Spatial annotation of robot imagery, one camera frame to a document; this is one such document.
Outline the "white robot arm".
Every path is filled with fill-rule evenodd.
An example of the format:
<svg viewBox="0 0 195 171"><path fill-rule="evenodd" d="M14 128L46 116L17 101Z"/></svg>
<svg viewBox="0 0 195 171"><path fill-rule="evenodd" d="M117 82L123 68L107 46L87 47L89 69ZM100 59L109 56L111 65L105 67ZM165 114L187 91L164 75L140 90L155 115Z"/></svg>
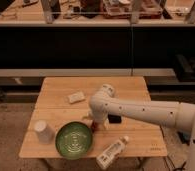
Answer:
<svg viewBox="0 0 195 171"><path fill-rule="evenodd" d="M115 89L103 84L89 99L90 116L103 124L109 114L176 128L191 135L186 171L195 171L195 104L172 101L135 101L115 98Z"/></svg>

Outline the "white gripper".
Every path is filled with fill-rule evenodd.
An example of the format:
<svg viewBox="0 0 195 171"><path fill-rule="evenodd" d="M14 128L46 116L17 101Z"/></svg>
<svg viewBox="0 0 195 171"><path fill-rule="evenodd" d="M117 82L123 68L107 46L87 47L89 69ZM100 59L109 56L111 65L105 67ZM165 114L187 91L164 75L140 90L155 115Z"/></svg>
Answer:
<svg viewBox="0 0 195 171"><path fill-rule="evenodd" d="M106 121L108 118L107 113L102 112L92 112L91 115L86 115L82 117L82 120L92 120L92 122L96 122L99 125L104 125L105 130L109 129L109 121Z"/></svg>

